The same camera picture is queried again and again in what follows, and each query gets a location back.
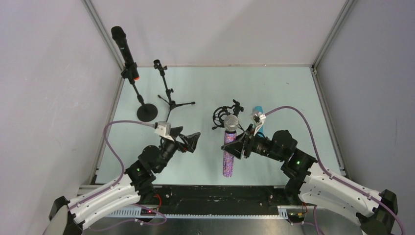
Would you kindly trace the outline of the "blue microphone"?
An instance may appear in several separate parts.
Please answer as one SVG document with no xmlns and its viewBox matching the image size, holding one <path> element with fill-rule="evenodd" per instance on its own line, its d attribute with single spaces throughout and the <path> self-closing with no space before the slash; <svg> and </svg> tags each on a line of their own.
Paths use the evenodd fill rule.
<svg viewBox="0 0 415 235">
<path fill-rule="evenodd" d="M 262 106 L 260 106 L 260 105 L 257 105 L 257 106 L 255 106 L 254 108 L 253 108 L 253 111 L 258 111 L 258 112 L 260 112 L 260 113 L 263 113 L 263 108 L 262 108 Z M 265 135 L 264 135 L 264 131 L 263 131 L 263 127 L 260 127 L 260 129 L 259 129 L 259 131 L 258 131 L 258 133 L 257 133 L 258 135 L 260 135 L 260 136 L 262 136 L 262 137 L 265 137 Z"/>
</svg>

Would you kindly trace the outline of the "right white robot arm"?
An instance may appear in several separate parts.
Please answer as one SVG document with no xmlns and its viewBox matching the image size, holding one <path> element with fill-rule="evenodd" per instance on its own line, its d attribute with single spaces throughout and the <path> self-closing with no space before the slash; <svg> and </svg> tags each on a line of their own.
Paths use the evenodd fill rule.
<svg viewBox="0 0 415 235">
<path fill-rule="evenodd" d="M 287 130 L 276 131 L 269 139 L 255 135 L 250 125 L 221 148 L 238 159 L 255 153 L 282 162 L 281 170 L 289 178 L 283 191 L 291 203 L 313 204 L 340 214 L 367 235 L 391 234 L 397 214 L 395 193 L 370 189 L 322 167 L 297 143 Z"/>
</svg>

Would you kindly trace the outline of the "black round base stand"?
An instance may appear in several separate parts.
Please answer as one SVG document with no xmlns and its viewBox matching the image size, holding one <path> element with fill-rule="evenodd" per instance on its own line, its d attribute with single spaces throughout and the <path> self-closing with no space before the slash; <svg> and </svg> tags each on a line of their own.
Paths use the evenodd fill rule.
<svg viewBox="0 0 415 235">
<path fill-rule="evenodd" d="M 124 79 L 127 79 L 129 83 L 132 85 L 136 93 L 137 100 L 140 103 L 140 107 L 137 109 L 137 113 L 136 113 L 137 118 L 143 122 L 150 122 L 154 120 L 158 115 L 157 107 L 151 103 L 145 103 L 142 95 L 139 93 L 136 87 L 136 80 L 139 79 L 137 64 L 136 63 L 125 64 L 125 68 L 122 71 L 121 76 Z"/>
</svg>

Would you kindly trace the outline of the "shock mount tripod stand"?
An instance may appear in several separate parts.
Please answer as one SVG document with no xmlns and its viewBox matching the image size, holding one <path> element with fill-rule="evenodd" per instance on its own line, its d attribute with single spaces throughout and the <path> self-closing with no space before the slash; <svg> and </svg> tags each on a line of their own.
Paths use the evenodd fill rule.
<svg viewBox="0 0 415 235">
<path fill-rule="evenodd" d="M 235 115 L 238 117 L 239 113 L 244 111 L 244 107 L 241 106 L 239 101 L 233 99 L 232 102 L 232 106 L 221 106 L 213 112 L 212 121 L 214 126 L 211 128 L 212 130 L 225 128 L 224 122 L 228 115 Z"/>
</svg>

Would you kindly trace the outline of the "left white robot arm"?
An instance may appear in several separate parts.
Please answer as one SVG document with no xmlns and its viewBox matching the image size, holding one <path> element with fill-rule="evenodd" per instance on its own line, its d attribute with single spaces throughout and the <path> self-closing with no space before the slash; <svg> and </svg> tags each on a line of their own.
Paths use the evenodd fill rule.
<svg viewBox="0 0 415 235">
<path fill-rule="evenodd" d="M 73 199 L 57 198 L 49 214 L 45 235 L 81 235 L 98 220 L 129 205 L 148 202 L 155 194 L 153 181 L 176 152 L 193 153 L 200 133 L 183 135 L 183 127 L 156 125 L 159 146 L 149 145 L 128 168 L 112 181 Z"/>
</svg>

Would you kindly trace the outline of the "black microphone orange end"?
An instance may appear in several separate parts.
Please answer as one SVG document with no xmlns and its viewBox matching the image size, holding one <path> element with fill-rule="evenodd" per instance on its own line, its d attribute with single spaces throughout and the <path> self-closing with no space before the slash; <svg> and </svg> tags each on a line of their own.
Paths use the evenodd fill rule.
<svg viewBox="0 0 415 235">
<path fill-rule="evenodd" d="M 137 70 L 137 64 L 134 61 L 130 52 L 126 34 L 120 26 L 114 26 L 111 28 L 112 39 L 117 44 L 120 53 L 124 59 L 124 71 L 122 72 L 123 78 L 129 80 L 131 84 L 135 84 L 135 81 L 139 79 L 139 73 Z"/>
</svg>

